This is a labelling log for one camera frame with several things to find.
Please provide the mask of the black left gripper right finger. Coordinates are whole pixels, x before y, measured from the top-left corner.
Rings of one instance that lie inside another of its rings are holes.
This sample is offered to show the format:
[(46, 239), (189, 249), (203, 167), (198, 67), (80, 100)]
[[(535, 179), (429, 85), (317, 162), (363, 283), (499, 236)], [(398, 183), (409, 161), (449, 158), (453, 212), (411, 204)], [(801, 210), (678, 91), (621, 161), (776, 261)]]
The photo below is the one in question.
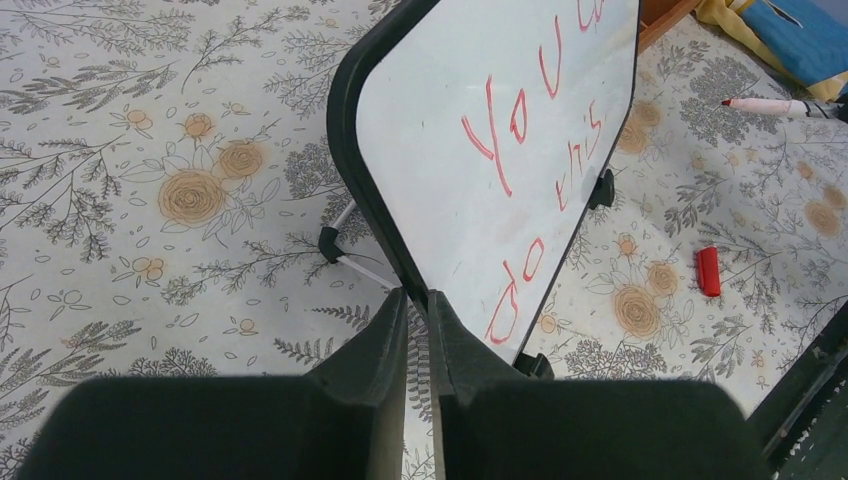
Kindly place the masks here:
[(767, 479), (720, 387), (690, 380), (533, 379), (427, 302), (440, 479)]

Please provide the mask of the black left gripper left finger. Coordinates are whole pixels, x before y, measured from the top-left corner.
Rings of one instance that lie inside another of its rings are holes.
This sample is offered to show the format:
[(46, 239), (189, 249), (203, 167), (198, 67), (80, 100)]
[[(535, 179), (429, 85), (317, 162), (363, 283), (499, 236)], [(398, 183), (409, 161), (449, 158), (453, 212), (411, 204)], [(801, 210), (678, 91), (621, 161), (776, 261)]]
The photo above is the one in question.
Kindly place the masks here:
[(112, 377), (72, 389), (22, 479), (397, 479), (407, 296), (300, 376)]

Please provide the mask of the red marker cap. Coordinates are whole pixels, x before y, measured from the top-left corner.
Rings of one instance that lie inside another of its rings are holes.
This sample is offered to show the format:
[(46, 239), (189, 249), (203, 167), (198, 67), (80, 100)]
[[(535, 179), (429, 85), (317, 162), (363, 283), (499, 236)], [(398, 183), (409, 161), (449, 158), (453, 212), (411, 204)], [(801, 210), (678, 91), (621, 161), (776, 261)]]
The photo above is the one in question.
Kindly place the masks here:
[(696, 253), (696, 272), (699, 288), (706, 297), (721, 295), (720, 265), (716, 247), (706, 247)]

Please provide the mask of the black framed whiteboard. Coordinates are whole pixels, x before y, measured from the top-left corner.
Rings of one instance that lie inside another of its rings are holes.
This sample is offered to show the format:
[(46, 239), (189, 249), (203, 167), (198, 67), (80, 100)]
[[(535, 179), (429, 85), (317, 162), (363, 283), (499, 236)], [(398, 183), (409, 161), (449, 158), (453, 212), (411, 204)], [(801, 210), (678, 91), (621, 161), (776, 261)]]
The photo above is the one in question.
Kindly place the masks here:
[(623, 130), (637, 1), (404, 1), (344, 56), (336, 168), (401, 284), (507, 362)]

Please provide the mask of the white red whiteboard marker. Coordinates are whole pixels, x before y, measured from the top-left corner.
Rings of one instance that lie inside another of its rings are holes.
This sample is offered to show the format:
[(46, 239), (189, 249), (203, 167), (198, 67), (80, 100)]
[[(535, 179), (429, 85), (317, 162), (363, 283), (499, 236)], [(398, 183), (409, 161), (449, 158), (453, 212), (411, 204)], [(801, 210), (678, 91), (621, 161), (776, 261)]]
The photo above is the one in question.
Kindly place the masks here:
[(721, 102), (723, 106), (747, 113), (773, 115), (785, 118), (815, 118), (847, 121), (845, 103), (828, 103), (803, 100), (777, 100), (762, 98), (734, 98)]

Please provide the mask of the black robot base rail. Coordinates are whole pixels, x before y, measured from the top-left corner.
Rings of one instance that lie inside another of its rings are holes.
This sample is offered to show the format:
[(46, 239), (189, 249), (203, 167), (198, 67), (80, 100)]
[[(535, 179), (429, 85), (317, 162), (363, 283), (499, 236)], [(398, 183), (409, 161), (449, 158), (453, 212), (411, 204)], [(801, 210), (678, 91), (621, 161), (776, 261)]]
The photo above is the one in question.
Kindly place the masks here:
[(841, 311), (748, 419), (773, 479), (847, 477), (847, 313)]

